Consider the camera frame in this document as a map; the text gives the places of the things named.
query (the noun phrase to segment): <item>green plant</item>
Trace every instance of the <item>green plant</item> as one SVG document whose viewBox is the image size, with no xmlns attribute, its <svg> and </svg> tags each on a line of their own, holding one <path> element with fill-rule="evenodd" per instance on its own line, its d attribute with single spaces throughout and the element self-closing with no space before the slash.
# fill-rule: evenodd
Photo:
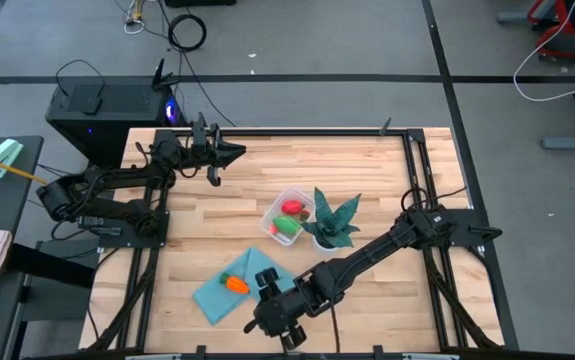
<svg viewBox="0 0 575 360">
<path fill-rule="evenodd" d="M 318 188 L 314 190 L 314 200 L 316 201 L 316 221 L 303 223 L 303 229 L 316 237 L 316 241 L 326 248 L 345 247 L 354 244 L 351 242 L 349 234 L 360 231 L 359 228 L 349 225 L 349 222 L 356 214 L 360 195 L 347 200 L 340 205 L 335 212 L 331 211 L 325 195 Z"/>
</svg>

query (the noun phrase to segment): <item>blue cloth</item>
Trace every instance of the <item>blue cloth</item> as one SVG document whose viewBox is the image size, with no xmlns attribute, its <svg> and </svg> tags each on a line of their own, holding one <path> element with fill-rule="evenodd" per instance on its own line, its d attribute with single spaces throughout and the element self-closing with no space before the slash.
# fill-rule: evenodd
<svg viewBox="0 0 575 360">
<path fill-rule="evenodd" d="M 216 274 L 203 286 L 194 291 L 193 298 L 203 311 L 211 325 L 216 325 L 220 320 L 236 309 L 247 298 L 252 297 L 256 302 L 260 301 L 258 291 L 260 287 L 256 283 L 256 274 L 273 267 L 278 273 L 276 285 L 280 290 L 286 290 L 294 286 L 294 276 L 272 259 L 256 248 L 249 248 L 229 264 L 225 269 Z M 237 294 L 228 290 L 220 283 L 223 273 L 235 275 L 247 283 L 249 294 Z"/>
</svg>

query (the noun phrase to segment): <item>toy carrot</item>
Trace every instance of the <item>toy carrot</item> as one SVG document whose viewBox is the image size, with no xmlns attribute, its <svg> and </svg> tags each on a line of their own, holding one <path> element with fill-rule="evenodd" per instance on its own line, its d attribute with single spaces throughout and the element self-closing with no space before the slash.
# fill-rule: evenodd
<svg viewBox="0 0 575 360">
<path fill-rule="evenodd" d="M 220 276 L 220 283 L 225 285 L 225 287 L 235 293 L 239 294 L 249 294 L 249 286 L 242 279 L 237 276 L 229 275 L 223 273 Z"/>
</svg>

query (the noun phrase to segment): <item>concrete floor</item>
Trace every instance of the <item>concrete floor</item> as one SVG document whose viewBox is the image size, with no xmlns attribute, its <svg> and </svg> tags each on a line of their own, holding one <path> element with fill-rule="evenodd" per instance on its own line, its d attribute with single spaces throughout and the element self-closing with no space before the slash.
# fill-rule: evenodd
<svg viewBox="0 0 575 360">
<path fill-rule="evenodd" d="M 494 17 L 528 3 L 432 0 L 451 74 L 513 74 L 533 50 L 535 35 L 528 27 L 498 26 Z M 420 1 L 239 0 L 192 12 L 208 27 L 203 48 L 189 54 L 200 75 L 439 75 Z M 161 31 L 155 3 L 145 4 L 144 15 L 148 28 Z M 196 36 L 196 29 L 179 30 L 183 38 Z M 163 39 L 123 33 L 112 0 L 7 0 L 0 13 L 0 77 L 32 82 L 76 58 L 104 75 L 150 75 L 161 57 L 169 71 L 177 68 L 178 55 Z M 80 64 L 64 73 L 92 74 Z M 523 74 L 570 75 L 575 67 L 532 61 Z M 392 126 L 452 126 L 441 83 L 204 86 L 239 125 L 379 126 L 391 116 Z M 548 96 L 574 87 L 525 89 Z M 0 136 L 42 135 L 41 163 L 80 170 L 85 159 L 44 121 L 54 88 L 0 85 Z M 188 114 L 203 111 L 208 121 L 224 124 L 196 85 L 182 84 L 181 90 Z M 575 102 L 531 103 L 511 84 L 455 84 L 455 91 L 490 222 L 505 232 L 496 248 L 520 347 L 575 353 L 575 152 L 539 146 L 543 136 L 575 136 Z M 47 239 L 52 226 L 42 209 L 29 204 L 17 236 L 33 244 Z M 32 326 L 23 354 L 71 352 L 81 326 L 82 320 Z"/>
</svg>

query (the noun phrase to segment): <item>wooden tabletop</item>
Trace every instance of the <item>wooden tabletop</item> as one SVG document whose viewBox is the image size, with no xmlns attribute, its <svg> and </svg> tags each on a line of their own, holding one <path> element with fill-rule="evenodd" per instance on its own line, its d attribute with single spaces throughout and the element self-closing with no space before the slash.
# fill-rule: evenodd
<svg viewBox="0 0 575 360">
<path fill-rule="evenodd" d="M 425 128 L 427 147 L 438 194 L 463 187 L 463 177 L 449 128 Z M 123 167 L 144 165 L 134 143 L 152 143 L 155 129 L 132 129 Z M 281 352 L 277 339 L 255 329 L 244 334 L 255 302 L 247 300 L 216 326 L 211 326 L 191 295 L 247 248 L 254 246 L 294 275 L 328 258 L 317 254 L 303 233 L 296 243 L 283 247 L 260 228 L 265 210 L 285 189 L 298 187 L 310 196 L 314 186 L 325 192 L 332 208 L 362 193 L 352 224 L 350 254 L 386 232 L 400 213 L 400 197 L 409 189 L 400 137 L 290 137 L 227 136 L 244 144 L 247 153 L 220 172 L 222 185 L 212 187 L 205 170 L 193 179 L 179 176 L 171 189 L 168 243 L 160 252 L 146 352 L 193 353 L 197 345 L 212 352 Z M 417 166 L 420 156 L 414 149 Z M 141 197 L 141 189 L 118 190 L 115 199 Z M 467 193 L 441 199 L 447 208 L 466 208 Z M 459 297 L 488 336 L 502 343 L 487 273 L 464 249 L 451 249 Z M 132 250 L 122 249 L 98 270 L 91 296 L 91 312 L 102 331 L 123 303 Z M 129 344 L 136 334 L 134 310 Z M 453 321 L 443 304 L 450 343 L 456 344 Z M 336 307 L 343 352 L 371 352 L 383 345 L 386 352 L 436 351 L 438 343 L 427 277 L 421 253 L 404 249 L 361 274 Z M 305 352 L 333 352 L 331 317 L 299 319 L 308 340 Z M 95 340 L 89 319 L 80 347 Z"/>
</svg>

